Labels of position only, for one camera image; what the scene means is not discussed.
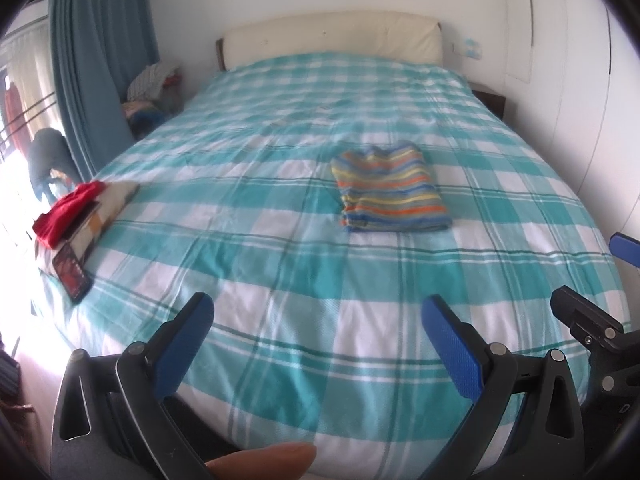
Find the gray knit cloth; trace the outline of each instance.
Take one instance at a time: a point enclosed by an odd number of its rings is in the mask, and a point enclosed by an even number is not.
[[[179,68],[179,64],[171,61],[160,61],[147,66],[129,85],[127,101],[155,101],[159,99],[164,80]]]

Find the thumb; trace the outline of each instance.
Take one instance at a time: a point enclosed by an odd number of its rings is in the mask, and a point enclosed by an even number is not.
[[[207,462],[218,480],[298,480],[316,458],[316,446],[286,442],[238,451]]]

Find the curtain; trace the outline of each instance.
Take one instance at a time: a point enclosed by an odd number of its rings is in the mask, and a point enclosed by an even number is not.
[[[148,0],[49,0],[49,20],[62,125],[89,180],[134,143],[121,101],[158,62]]]
[[[20,137],[14,145],[26,155],[25,149],[35,132],[50,126],[62,128],[58,107],[53,104],[55,95],[44,99],[54,90],[48,19],[39,20],[2,42],[0,64],[6,67],[11,82],[4,96],[7,120],[11,121],[17,114],[27,110],[24,119],[28,126],[12,136],[12,139]],[[15,124],[13,128],[12,124],[9,125],[9,132],[18,130],[20,124],[18,121]]]

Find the beige headboard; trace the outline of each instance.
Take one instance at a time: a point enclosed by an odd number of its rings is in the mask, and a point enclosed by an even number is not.
[[[347,52],[442,65],[438,20],[384,10],[277,18],[228,31],[216,43],[220,70],[309,52]]]

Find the metal rivet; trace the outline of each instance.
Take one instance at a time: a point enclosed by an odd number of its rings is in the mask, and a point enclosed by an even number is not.
[[[489,350],[494,355],[505,355],[507,353],[507,347],[502,343],[491,343]]]
[[[128,350],[131,355],[139,355],[142,354],[143,351],[145,351],[145,344],[139,341],[136,343],[131,343]]]
[[[613,380],[613,377],[610,375],[604,377],[602,380],[602,389],[606,392],[610,392],[613,390],[613,386],[616,384],[616,381]]]
[[[561,351],[559,351],[557,348],[554,348],[551,351],[551,358],[554,361],[564,361],[564,354]]]
[[[82,350],[81,348],[78,348],[73,352],[71,352],[71,355],[69,356],[69,360],[76,362],[82,359],[83,357],[84,357],[84,350]]]

